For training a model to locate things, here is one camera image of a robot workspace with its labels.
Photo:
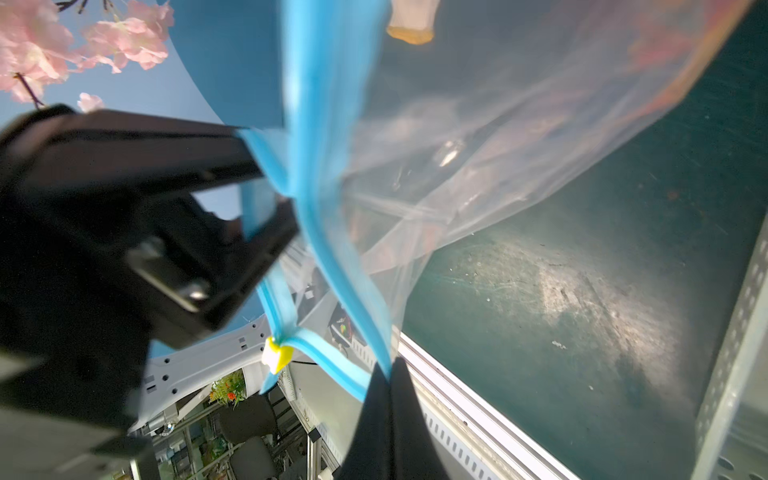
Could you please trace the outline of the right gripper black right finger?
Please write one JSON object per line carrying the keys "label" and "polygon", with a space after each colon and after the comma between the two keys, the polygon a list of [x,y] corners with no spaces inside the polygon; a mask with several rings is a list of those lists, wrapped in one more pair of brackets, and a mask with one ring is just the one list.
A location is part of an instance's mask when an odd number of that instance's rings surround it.
{"label": "right gripper black right finger", "polygon": [[402,357],[392,365],[390,387],[391,478],[448,480]]}

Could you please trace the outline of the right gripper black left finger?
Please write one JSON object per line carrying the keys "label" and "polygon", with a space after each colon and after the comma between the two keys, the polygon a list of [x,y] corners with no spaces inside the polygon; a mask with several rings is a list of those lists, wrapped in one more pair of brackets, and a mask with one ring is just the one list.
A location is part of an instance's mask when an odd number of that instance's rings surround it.
{"label": "right gripper black left finger", "polygon": [[392,426],[390,384],[376,366],[368,386],[349,451],[336,479],[374,480],[391,477]]}

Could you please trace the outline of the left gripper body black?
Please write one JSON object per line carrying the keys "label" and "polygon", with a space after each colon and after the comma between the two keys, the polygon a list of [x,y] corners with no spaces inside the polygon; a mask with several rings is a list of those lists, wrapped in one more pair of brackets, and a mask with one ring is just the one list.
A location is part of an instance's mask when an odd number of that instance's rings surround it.
{"label": "left gripper body black", "polygon": [[97,479],[151,453],[130,430],[218,375],[182,350],[243,306],[298,232],[195,193],[265,177],[236,127],[65,105],[1,131],[1,475]]}

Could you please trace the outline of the clear zip-top bag blue zipper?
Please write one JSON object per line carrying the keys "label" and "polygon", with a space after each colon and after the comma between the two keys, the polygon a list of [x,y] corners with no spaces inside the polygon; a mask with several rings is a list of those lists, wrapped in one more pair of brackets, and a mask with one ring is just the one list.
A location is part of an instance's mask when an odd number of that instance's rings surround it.
{"label": "clear zip-top bag blue zipper", "polygon": [[431,254],[535,205],[676,106],[746,1],[283,1],[284,124],[244,129],[299,225],[257,291],[272,375],[298,350],[363,399]]}

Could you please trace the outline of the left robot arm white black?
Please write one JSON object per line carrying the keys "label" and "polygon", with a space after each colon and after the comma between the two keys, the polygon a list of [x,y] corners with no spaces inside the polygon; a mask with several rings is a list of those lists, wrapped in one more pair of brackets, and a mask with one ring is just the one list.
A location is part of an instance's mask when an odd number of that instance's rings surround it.
{"label": "left robot arm white black", "polygon": [[247,232],[195,193],[260,179],[235,127],[64,105],[1,131],[1,475],[151,477],[133,431],[254,360],[223,335],[297,232]]}

